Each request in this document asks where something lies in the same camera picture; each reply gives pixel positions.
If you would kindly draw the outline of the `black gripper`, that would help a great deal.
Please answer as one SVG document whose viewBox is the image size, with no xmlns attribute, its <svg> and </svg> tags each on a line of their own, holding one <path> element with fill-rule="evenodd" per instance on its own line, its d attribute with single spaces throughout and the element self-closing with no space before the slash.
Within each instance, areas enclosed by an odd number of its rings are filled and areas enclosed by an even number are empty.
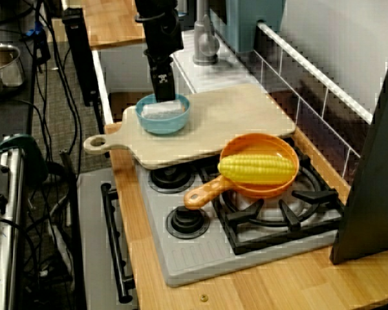
<svg viewBox="0 0 388 310">
<path fill-rule="evenodd" d="M 175 9 L 143 22 L 151 81 L 157 102 L 175 99 L 175 80 L 171 65 L 167 63 L 171 54 L 184 48 L 182 32 Z"/>
</svg>

